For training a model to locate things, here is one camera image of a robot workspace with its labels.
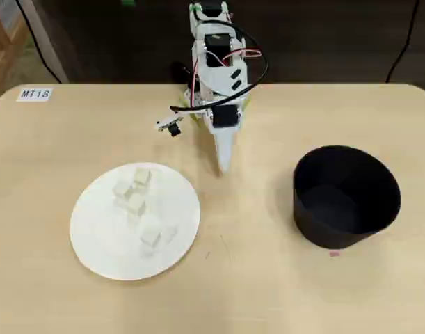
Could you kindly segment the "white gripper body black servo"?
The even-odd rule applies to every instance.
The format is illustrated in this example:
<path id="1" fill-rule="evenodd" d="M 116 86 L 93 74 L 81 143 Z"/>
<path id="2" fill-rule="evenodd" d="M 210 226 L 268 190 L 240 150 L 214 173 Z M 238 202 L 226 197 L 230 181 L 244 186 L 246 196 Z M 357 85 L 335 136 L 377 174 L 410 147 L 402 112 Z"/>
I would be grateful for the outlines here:
<path id="1" fill-rule="evenodd" d="M 207 109 L 202 120 L 210 130 L 238 130 L 241 127 L 241 114 L 238 104 L 221 104 Z"/>

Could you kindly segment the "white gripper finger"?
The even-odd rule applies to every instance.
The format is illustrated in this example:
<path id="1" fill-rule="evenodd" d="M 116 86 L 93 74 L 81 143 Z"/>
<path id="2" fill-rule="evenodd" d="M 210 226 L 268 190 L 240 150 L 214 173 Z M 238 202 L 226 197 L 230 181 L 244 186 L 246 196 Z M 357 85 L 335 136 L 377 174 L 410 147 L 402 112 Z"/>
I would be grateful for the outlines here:
<path id="1" fill-rule="evenodd" d="M 222 174 L 230 169 L 234 140 L 239 130 L 240 127 L 226 127 L 213 131 L 218 167 Z"/>

